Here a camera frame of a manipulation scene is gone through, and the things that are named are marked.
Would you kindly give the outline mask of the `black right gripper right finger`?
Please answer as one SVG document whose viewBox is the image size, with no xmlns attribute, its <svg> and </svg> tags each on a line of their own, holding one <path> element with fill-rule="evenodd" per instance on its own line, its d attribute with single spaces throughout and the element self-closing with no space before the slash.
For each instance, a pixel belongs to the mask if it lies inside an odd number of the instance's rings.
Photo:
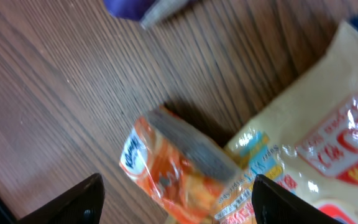
<svg viewBox="0 0 358 224">
<path fill-rule="evenodd" d="M 251 202 L 257 224 L 341 224 L 262 174 L 255 177 Z"/>
</svg>

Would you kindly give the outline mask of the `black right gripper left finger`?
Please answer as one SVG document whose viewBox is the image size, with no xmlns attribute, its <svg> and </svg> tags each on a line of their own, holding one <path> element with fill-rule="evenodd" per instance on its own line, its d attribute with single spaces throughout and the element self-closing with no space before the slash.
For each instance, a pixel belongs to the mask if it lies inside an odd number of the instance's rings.
<svg viewBox="0 0 358 224">
<path fill-rule="evenodd" d="M 101 174 L 95 173 L 17 222 L 19 224 L 99 224 L 104 199 L 103 178 Z"/>
</svg>

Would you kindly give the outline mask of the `yellow blue snack bag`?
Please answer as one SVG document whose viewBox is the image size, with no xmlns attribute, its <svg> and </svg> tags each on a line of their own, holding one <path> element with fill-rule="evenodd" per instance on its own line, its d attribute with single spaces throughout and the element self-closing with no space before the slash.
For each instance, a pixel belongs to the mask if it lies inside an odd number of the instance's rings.
<svg viewBox="0 0 358 224">
<path fill-rule="evenodd" d="M 358 223 L 358 16 L 328 51 L 225 146 L 242 175 L 212 211 L 214 223 L 255 223 L 262 174 L 342 223 Z"/>
</svg>

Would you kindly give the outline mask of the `orange red wipes pack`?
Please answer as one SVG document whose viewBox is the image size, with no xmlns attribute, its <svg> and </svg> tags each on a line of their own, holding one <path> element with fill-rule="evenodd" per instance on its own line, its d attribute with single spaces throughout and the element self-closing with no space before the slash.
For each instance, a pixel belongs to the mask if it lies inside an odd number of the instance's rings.
<svg viewBox="0 0 358 224">
<path fill-rule="evenodd" d="M 201 223 L 240 173 L 211 138 L 164 107 L 139 116 L 120 167 L 178 223 Z"/>
</svg>

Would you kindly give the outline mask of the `pink purple sanitary pad pack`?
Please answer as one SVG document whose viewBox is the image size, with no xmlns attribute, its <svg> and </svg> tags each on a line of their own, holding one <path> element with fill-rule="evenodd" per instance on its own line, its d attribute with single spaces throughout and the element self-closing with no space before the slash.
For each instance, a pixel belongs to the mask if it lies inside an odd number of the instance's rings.
<svg viewBox="0 0 358 224">
<path fill-rule="evenodd" d="M 179 12 L 196 0 L 104 0 L 110 15 L 135 21 L 148 29 Z"/>
</svg>

